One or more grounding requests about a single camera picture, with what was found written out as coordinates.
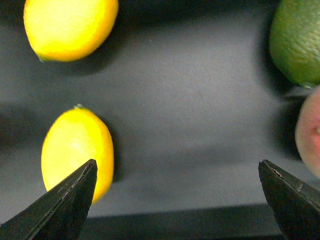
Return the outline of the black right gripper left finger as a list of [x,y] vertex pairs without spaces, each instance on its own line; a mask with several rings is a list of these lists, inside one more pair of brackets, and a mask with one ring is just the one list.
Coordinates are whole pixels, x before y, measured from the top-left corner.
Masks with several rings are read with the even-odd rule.
[[92,205],[97,163],[90,159],[25,210],[1,224],[2,240],[77,240]]

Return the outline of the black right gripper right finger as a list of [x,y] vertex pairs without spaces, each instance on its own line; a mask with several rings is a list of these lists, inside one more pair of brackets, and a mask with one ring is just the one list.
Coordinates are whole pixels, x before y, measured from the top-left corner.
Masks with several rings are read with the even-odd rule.
[[286,240],[320,238],[320,192],[269,160],[258,165],[268,205]]

